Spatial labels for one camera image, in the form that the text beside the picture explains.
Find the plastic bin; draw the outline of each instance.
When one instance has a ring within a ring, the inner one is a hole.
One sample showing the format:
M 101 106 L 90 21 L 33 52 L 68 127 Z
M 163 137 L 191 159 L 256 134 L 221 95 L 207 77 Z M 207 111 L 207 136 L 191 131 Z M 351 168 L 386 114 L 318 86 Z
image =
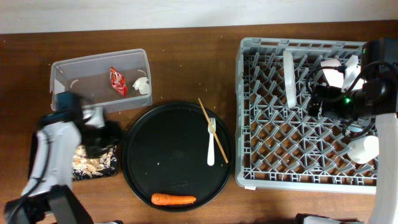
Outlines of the plastic bin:
M 127 96 L 121 96 L 111 86 L 111 67 L 126 79 Z M 138 78 L 144 76 L 149 79 L 150 85 L 147 95 L 141 95 L 132 87 Z M 55 95 L 64 91 L 81 95 L 83 108 L 102 106 L 109 113 L 152 105 L 152 85 L 145 50 L 125 50 L 53 63 L 50 77 L 53 111 L 56 110 Z
M 374 194 L 377 158 L 356 164 L 348 156 L 343 125 L 307 115 L 305 79 L 322 60 L 352 55 L 364 42 L 245 38 L 236 56 L 236 183 L 270 188 Z M 287 106 L 283 51 L 294 59 L 297 104 Z M 310 84 L 326 85 L 319 71 Z

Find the carrot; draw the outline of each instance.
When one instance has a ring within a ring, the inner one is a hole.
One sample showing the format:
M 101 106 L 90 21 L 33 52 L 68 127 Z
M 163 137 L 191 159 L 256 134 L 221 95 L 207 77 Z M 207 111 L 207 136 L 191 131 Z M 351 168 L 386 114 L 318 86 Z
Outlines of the carrot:
M 167 194 L 153 194 L 151 202 L 155 205 L 186 205 L 197 200 L 194 196 L 175 196 Z

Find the cable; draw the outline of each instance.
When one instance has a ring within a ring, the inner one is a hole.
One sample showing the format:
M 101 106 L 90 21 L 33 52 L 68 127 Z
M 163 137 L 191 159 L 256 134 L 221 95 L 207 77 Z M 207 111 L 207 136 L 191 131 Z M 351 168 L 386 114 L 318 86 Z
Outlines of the cable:
M 371 122 L 370 122 L 370 123 L 366 126 L 366 128 L 365 128 L 364 130 L 362 130 L 359 134 L 355 134 L 355 135 L 353 135 L 353 136 L 351 136 L 351 135 L 346 136 L 346 132 L 347 132 L 348 127 L 349 127 L 350 125 L 352 125 L 354 122 L 355 122 L 355 120 L 348 121 L 348 122 L 346 123 L 346 125 L 343 127 L 343 130 L 341 130 L 341 133 L 343 134 L 343 136 L 344 136 L 344 137 L 348 137 L 348 138 L 350 138 L 351 140 L 357 139 L 357 138 L 361 137 L 362 135 L 368 133 L 368 131 L 370 131 L 370 129 L 373 128 L 375 119 L 372 118 L 372 119 L 371 119 Z
M 39 178 L 35 179 L 37 182 L 36 184 L 23 196 L 21 196 L 21 198 L 19 199 L 19 203 L 18 205 L 13 209 L 13 211 L 11 212 L 7 223 L 10 223 L 12 221 L 12 219 L 14 218 L 14 216 L 17 214 L 17 212 L 19 211 L 19 209 L 22 208 L 23 204 L 25 203 L 25 201 L 27 200 L 27 198 L 29 197 L 29 195 L 36 190 L 40 183 L 42 182 L 45 172 L 47 171 L 47 167 L 49 166 L 49 160 L 50 160 L 50 139 L 49 139 L 49 135 L 42 129 L 42 132 L 44 133 L 45 137 L 46 137 L 46 141 L 47 141 L 47 156 L 45 158 L 45 164 L 44 164 L 44 168 L 43 171 L 40 175 Z
M 340 67 L 320 67 L 320 68 L 316 68 L 316 69 L 312 70 L 308 74 L 307 79 L 305 81 L 305 87 L 306 87 L 307 91 L 311 94 L 311 96 L 314 97 L 315 99 L 322 100 L 322 101 L 325 101 L 325 102 L 336 102 L 336 101 L 339 101 L 339 100 L 343 99 L 344 97 L 348 96 L 348 94 L 353 90 L 353 88 L 355 87 L 355 85 L 359 81 L 359 79 L 362 78 L 363 76 L 365 76 L 367 70 L 369 70 L 369 68 L 371 68 L 371 67 L 373 67 L 375 65 L 386 66 L 396 77 L 398 77 L 398 72 L 397 72 L 395 66 L 391 65 L 390 63 L 387 63 L 387 62 L 372 62 L 372 63 L 368 64 L 367 66 L 365 66 L 362 69 L 361 73 L 359 73 L 359 75 L 355 78 L 354 82 L 347 89 L 347 91 L 345 91 L 343 94 L 341 94 L 340 96 L 337 96 L 335 98 L 325 98 L 325 97 L 317 96 L 317 95 L 315 95 L 313 93 L 313 91 L 310 89 L 309 77 L 312 74 L 314 74 L 315 72 L 317 72 L 319 70 L 322 70 L 324 68 L 335 69 L 335 70 L 338 70 L 339 72 L 341 72 L 341 69 L 343 68 L 343 66 L 340 66 Z

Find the dish rack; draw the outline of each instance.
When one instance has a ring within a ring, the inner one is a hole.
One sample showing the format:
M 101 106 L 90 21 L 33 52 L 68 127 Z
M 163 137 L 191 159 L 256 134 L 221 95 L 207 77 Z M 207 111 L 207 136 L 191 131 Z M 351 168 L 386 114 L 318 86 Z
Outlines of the dish rack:
M 307 74 L 322 60 L 341 64 L 362 54 L 364 42 L 245 38 L 236 57 L 236 183 L 248 189 L 375 194 L 377 158 L 347 156 L 343 124 L 307 115 Z M 287 107 L 283 51 L 294 58 L 297 104 Z M 310 85 L 326 85 L 319 71 Z M 370 134 L 376 135 L 373 128 Z

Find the round black tray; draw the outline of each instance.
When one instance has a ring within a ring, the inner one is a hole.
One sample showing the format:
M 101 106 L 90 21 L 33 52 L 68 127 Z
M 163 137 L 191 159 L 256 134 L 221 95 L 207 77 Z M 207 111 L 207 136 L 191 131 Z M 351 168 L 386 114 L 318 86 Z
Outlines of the round black tray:
M 208 123 L 199 105 L 168 103 L 141 117 L 124 142 L 122 165 L 132 191 L 151 207 L 170 212 L 198 208 L 225 186 L 233 168 L 234 144 L 225 124 L 216 118 L 216 133 L 229 160 L 226 164 L 216 142 L 215 164 L 207 164 Z M 189 205 L 157 206 L 154 193 L 192 195 Z

